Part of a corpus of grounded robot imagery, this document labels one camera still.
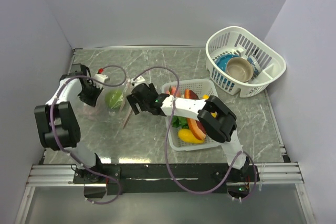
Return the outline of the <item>fake red tomato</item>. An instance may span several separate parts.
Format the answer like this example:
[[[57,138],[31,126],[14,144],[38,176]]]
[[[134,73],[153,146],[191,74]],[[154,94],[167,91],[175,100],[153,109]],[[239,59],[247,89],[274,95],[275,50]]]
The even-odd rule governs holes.
[[[177,89],[176,86],[169,86],[165,93],[167,93],[169,95],[174,95],[175,94],[177,98],[181,97],[180,90]]]

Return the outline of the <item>fake green apple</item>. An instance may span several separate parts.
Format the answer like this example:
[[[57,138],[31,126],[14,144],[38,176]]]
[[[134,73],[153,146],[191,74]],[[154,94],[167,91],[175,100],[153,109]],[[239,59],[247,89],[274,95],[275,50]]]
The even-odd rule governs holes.
[[[119,108],[123,102],[123,93],[120,89],[113,89],[105,94],[104,102],[110,109]]]

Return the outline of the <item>clear zip bag pink slider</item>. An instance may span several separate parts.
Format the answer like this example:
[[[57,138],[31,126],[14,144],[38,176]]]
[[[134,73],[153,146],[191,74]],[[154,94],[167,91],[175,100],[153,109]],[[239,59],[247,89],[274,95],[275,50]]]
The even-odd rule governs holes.
[[[94,122],[120,126],[127,107],[126,96],[130,94],[131,88],[130,79],[126,79],[125,83],[118,87],[104,86],[96,106],[91,107],[84,104],[79,109],[80,115]]]

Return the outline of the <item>fake green lettuce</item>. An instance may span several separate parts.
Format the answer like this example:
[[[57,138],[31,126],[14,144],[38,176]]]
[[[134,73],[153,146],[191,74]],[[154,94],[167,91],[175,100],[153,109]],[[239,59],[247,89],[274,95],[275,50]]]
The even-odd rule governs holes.
[[[171,124],[173,128],[189,129],[187,119],[181,116],[174,115]]]

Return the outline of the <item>fake yellow mango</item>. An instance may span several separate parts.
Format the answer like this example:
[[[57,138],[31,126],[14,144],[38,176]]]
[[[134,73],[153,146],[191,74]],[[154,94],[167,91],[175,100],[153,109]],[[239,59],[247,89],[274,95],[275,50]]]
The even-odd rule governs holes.
[[[189,129],[180,129],[178,131],[178,137],[181,141],[189,144],[203,144],[204,140],[197,139],[191,130]]]

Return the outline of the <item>fake yellow banana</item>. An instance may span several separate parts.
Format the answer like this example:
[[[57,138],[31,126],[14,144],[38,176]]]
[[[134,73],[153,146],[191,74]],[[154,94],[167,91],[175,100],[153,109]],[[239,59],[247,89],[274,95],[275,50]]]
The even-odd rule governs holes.
[[[200,110],[200,114],[198,115],[198,118],[201,122],[203,122],[204,120],[208,120],[210,115],[215,119],[218,118],[217,105],[219,100],[219,97],[215,95],[203,96],[203,101],[205,102],[205,105]]]

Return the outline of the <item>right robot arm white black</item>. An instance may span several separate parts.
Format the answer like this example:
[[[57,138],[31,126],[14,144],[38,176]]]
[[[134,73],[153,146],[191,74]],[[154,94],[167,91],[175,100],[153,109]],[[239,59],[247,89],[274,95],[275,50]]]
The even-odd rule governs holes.
[[[191,90],[184,91],[184,97],[158,93],[153,84],[139,84],[127,101],[134,114],[147,111],[153,115],[181,116],[189,120],[189,129],[195,136],[208,136],[220,144],[231,166],[229,180],[242,181],[248,175],[249,158],[243,152],[238,139],[236,115],[215,95],[199,99]]]

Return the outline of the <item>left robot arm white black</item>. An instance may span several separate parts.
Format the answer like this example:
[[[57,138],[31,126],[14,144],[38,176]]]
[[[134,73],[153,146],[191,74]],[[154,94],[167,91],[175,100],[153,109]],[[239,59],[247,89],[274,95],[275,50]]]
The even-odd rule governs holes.
[[[103,88],[98,87],[92,80],[86,78],[74,79],[64,90],[59,89],[46,104],[34,109],[38,135],[42,147],[60,150],[55,140],[50,120],[50,108],[54,99],[57,99],[53,108],[54,125],[59,142],[68,154],[76,158],[87,167],[85,176],[92,182],[98,183],[104,177],[104,169],[98,155],[88,150],[80,143],[81,133],[78,121],[71,106],[76,98],[91,107],[96,106],[97,99]]]

